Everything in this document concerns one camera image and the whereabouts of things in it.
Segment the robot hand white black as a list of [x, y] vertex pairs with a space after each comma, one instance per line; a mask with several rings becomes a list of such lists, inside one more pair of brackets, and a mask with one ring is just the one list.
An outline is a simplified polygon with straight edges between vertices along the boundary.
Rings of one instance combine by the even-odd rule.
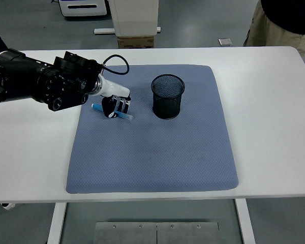
[[108, 118], [118, 117], [118, 112], [128, 113], [131, 102], [130, 90], [124, 86], [99, 76], [99, 95], [102, 96], [103, 113]]

